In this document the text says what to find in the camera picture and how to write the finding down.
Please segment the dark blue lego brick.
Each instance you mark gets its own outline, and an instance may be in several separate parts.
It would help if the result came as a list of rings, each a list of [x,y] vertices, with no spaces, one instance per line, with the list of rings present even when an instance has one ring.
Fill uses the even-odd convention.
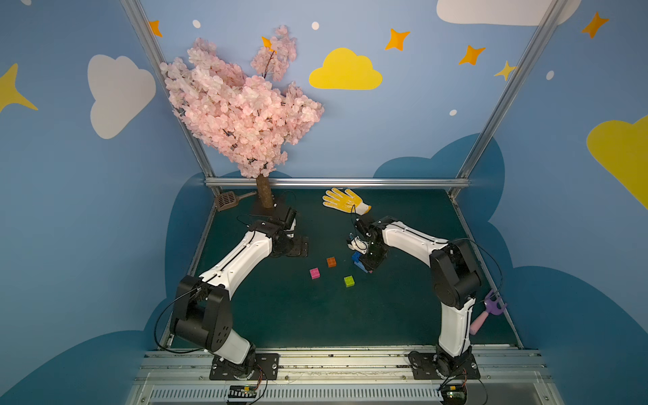
[[[367,268],[366,268],[366,266],[364,265],[364,263],[362,263],[360,257],[361,257],[361,254],[360,254],[358,251],[356,251],[356,252],[352,255],[352,261],[353,261],[354,265],[355,265],[357,268],[359,268],[361,271],[363,271],[364,273],[369,273],[369,271],[367,270]]]

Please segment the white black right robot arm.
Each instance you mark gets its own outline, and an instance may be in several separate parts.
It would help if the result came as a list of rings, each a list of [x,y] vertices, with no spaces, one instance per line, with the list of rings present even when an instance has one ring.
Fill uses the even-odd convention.
[[[467,359],[469,329],[476,295],[483,284],[471,241],[447,241],[429,236],[392,217],[374,220],[364,214],[353,220],[357,236],[347,239],[359,254],[361,268],[371,273],[384,262],[391,248],[420,260],[431,271],[432,290],[441,304],[437,355],[447,366]]]

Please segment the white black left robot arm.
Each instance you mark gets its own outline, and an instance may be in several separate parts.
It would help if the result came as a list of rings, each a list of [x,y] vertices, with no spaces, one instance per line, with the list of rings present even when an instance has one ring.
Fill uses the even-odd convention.
[[[170,333],[249,374],[256,349],[234,331],[231,299],[264,259],[308,254],[308,239],[296,236],[295,228],[296,211],[277,204],[271,216],[248,226],[241,241],[220,262],[197,277],[185,277],[177,288]]]

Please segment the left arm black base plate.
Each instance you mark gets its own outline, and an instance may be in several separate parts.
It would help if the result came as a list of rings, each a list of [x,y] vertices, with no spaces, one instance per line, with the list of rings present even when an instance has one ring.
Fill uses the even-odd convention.
[[[241,364],[215,356],[209,372],[210,381],[276,381],[280,355],[277,353],[250,354]]]

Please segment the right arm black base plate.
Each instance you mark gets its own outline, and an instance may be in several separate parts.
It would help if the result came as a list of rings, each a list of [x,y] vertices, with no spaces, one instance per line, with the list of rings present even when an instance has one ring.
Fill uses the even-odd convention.
[[[480,370],[476,359],[469,348],[463,354],[452,357],[443,350],[440,353],[422,353],[411,351],[408,362],[413,370],[415,380],[445,380],[449,377],[479,380]]]

